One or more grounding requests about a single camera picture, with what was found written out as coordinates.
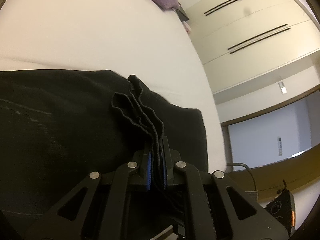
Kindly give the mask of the black pants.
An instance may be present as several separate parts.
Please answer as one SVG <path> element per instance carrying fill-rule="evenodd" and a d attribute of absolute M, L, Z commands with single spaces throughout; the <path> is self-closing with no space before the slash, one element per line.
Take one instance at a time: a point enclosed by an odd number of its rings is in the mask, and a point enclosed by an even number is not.
<path fill-rule="evenodd" d="M 180 185 L 166 185 L 163 137 Z M 150 190 L 136 152 L 151 152 Z M 201 112 L 135 75 L 1 72 L 1 239 L 141 239 L 178 221 L 186 239 L 212 239 L 207 168 Z"/>

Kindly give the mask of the black orange device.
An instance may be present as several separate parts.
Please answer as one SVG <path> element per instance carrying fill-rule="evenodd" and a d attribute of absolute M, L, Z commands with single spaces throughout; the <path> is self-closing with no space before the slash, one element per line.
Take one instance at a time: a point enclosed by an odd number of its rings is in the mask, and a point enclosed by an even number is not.
<path fill-rule="evenodd" d="M 284 188 L 277 191 L 278 196 L 267 204 L 265 210 L 285 227 L 290 238 L 296 226 L 295 200 L 293 194 L 287 189 L 284 179 L 283 184 Z"/>

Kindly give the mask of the red white package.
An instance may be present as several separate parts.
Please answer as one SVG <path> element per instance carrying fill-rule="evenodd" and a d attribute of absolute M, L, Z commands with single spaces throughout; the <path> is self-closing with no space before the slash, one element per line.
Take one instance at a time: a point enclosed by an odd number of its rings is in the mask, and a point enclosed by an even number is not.
<path fill-rule="evenodd" d="M 183 26 L 184 26 L 184 29 L 185 31 L 190 34 L 191 33 L 191 27 L 189 26 L 189 24 L 185 21 L 182 22 Z"/>

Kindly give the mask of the black nightstand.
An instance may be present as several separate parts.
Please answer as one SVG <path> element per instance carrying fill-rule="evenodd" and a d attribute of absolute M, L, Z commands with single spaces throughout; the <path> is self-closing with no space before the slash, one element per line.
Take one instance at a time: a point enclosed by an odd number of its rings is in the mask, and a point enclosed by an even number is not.
<path fill-rule="evenodd" d="M 181 6 L 178 8 L 173 8 L 173 10 L 176 12 L 181 22 L 187 22 L 189 20 L 189 17 Z"/>

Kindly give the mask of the white bed sheet mattress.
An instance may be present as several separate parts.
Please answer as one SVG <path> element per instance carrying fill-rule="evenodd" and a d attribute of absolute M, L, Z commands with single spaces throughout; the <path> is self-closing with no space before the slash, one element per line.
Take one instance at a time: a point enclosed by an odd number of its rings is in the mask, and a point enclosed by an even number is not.
<path fill-rule="evenodd" d="M 173 10 L 151 0 L 6 0 L 1 70 L 27 69 L 108 69 L 137 76 L 170 103 L 201 111 L 208 169 L 226 169 L 214 98 Z"/>

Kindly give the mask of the white wardrobe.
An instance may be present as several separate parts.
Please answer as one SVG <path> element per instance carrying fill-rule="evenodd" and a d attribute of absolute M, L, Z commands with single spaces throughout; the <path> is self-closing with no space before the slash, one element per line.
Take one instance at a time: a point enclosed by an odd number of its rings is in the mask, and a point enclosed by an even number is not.
<path fill-rule="evenodd" d="M 190 39 L 214 94 L 319 51 L 319 27 L 297 0 L 178 0 L 189 17 Z M 290 30 L 229 54 L 227 48 L 288 24 Z"/>

